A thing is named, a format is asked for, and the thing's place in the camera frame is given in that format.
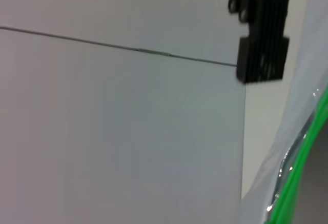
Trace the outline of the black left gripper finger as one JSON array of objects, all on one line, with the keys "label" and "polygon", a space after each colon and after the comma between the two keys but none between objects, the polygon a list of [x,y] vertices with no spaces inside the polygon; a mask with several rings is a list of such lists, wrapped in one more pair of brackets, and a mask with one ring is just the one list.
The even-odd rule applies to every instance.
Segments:
[{"label": "black left gripper finger", "polygon": [[290,39],[284,36],[289,0],[229,0],[228,10],[247,24],[239,41],[236,77],[243,84],[281,80]]}]

